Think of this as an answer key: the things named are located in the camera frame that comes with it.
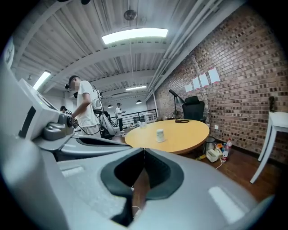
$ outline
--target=round wooden table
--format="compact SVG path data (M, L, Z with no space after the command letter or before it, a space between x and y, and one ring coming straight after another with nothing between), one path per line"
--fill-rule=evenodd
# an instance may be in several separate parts
M156 130L163 129L164 142L156 141ZM200 146L209 135L209 127L200 121L180 124L175 120L158 121L127 133L125 142L133 148L151 148L175 154L188 153Z

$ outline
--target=black office chair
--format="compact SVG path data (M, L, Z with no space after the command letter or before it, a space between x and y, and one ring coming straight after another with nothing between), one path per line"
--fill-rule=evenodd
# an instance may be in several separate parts
M184 119L197 120L206 122L206 117L203 116L205 103L198 100L197 96L188 97L185 99L185 104L182 105Z

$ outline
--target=white t-shirt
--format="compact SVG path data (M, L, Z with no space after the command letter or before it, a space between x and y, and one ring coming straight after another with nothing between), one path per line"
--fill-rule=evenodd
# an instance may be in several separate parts
M93 91L93 88L88 81L84 81L84 80L81 81L79 90L78 90L77 107L79 107L80 104L83 102L82 94L84 93L90 94L91 101L97 95L97 93ZM90 127L90 126L94 126L98 124L97 118L93 112L93 107L91 103L86 107L86 111L83 113L80 113L76 118L78 120L80 127Z
M122 118L122 114L118 114L121 113L121 110L118 107L116 108L116 113L118 115L118 118Z

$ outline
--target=table top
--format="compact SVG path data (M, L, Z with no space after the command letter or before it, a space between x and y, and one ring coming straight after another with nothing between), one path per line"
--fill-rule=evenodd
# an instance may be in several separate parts
M156 141L156 130L163 129L164 142ZM209 127L200 121L176 123L175 120L158 121L135 128L127 133L125 142L133 148L151 148L183 154L200 146L209 135Z
M288 128L288 113L285 112L269 112L272 125Z

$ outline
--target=white electrical device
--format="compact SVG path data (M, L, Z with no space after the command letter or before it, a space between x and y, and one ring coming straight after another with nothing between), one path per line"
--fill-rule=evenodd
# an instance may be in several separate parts
M211 162L215 162L217 161L219 158L221 158L222 156L222 153L220 153L218 150L215 151L213 149L209 149L207 152L206 152L206 157L209 161Z

